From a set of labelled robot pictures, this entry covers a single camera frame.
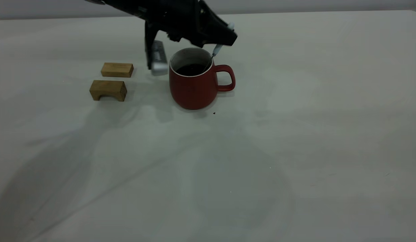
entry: robotic arm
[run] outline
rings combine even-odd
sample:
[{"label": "robotic arm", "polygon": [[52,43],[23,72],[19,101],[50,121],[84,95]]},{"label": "robotic arm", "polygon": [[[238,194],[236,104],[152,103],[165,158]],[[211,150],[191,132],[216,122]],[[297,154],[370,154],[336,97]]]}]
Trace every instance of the robotic arm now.
[{"label": "robotic arm", "polygon": [[153,61],[152,47],[159,30],[168,34],[172,41],[185,38],[191,44],[231,46],[237,34],[228,28],[203,0],[86,0],[108,4],[116,9],[145,20],[145,52],[148,69]]}]

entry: wooden block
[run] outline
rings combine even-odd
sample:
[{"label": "wooden block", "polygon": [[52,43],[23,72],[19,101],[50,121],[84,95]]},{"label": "wooden block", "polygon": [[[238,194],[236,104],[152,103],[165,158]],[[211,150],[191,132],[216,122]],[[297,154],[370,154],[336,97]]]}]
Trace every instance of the wooden block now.
[{"label": "wooden block", "polygon": [[104,77],[129,78],[132,76],[133,64],[105,63],[101,72]]},{"label": "wooden block", "polygon": [[123,102],[126,98],[127,89],[124,81],[94,80],[90,87],[90,93],[94,101],[99,101],[103,95],[109,95]]}]

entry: table surface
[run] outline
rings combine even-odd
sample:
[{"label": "table surface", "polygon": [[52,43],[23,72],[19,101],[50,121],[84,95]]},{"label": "table surface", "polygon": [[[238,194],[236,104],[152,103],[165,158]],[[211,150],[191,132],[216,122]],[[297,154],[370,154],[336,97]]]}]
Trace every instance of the table surface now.
[{"label": "table surface", "polygon": [[416,12],[221,17],[237,84],[199,111],[142,20],[0,21],[0,242],[416,242]]}]

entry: red mug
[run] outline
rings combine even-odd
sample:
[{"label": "red mug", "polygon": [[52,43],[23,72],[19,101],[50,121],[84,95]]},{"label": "red mug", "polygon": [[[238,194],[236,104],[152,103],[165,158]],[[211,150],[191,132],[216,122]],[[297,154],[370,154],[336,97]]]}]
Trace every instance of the red mug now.
[{"label": "red mug", "polygon": [[[186,48],[175,53],[169,64],[169,86],[174,100],[185,109],[201,109],[214,101],[217,92],[228,92],[235,87],[235,77],[230,66],[214,64],[211,54],[200,48]],[[195,76],[185,76],[177,70],[191,64],[206,66],[206,71]],[[218,85],[217,72],[228,72],[232,83]]]}]

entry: mug rim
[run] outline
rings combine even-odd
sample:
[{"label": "mug rim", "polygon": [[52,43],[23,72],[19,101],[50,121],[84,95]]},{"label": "mug rim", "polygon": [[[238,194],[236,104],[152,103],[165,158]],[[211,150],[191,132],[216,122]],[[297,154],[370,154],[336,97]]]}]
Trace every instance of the mug rim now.
[{"label": "mug rim", "polygon": [[197,49],[197,50],[201,50],[202,52],[207,53],[208,55],[211,55],[211,53],[209,53],[208,51],[206,51],[206,50],[204,50],[202,48],[194,48],[194,47],[184,48],[184,49],[181,49],[181,50],[177,51],[174,55],[172,55],[171,61],[169,61],[169,69],[171,69],[175,74],[177,74],[177,75],[179,75],[181,77],[184,77],[184,78],[195,78],[195,77],[201,76],[201,75],[207,73],[209,70],[211,70],[212,66],[214,65],[214,60],[212,58],[211,58],[211,65],[209,66],[209,68],[206,71],[204,71],[203,73],[199,74],[199,75],[195,75],[195,76],[185,76],[185,75],[178,74],[174,70],[174,68],[172,68],[172,60],[174,59],[175,55],[177,55],[179,52],[181,52],[183,50],[186,50],[186,49]]}]

